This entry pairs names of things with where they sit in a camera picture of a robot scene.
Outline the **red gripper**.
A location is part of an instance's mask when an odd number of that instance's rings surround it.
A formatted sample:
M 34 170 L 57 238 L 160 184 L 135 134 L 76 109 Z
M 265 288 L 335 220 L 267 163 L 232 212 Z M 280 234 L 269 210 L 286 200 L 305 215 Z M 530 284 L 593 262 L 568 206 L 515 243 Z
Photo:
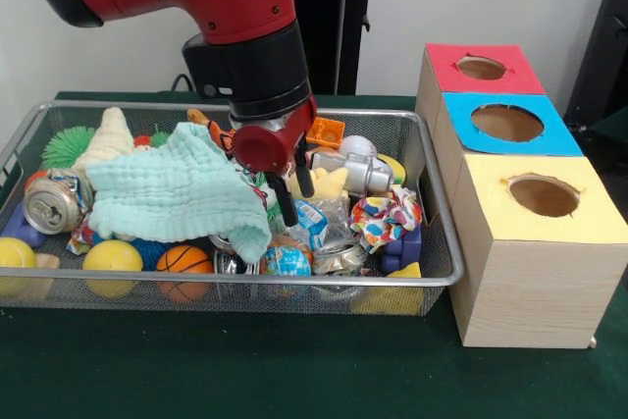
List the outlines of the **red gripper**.
M 315 194 L 306 157 L 306 136 L 317 116 L 317 102 L 310 95 L 295 109 L 274 118 L 244 120 L 233 117 L 234 156 L 239 164 L 253 172 L 269 172 L 267 184 L 276 193 L 284 223 L 293 227 L 298 216 L 293 198 L 282 175 L 291 160 L 303 197 Z

